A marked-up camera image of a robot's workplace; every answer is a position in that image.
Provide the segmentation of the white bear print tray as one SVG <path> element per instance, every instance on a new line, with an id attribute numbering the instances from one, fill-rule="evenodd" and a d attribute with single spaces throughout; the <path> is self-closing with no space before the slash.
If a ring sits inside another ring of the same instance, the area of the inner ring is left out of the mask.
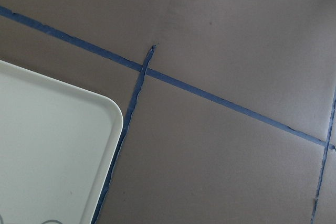
<path id="1" fill-rule="evenodd" d="M 91 223 L 123 127 L 111 99 L 1 62 L 1 223 Z"/>

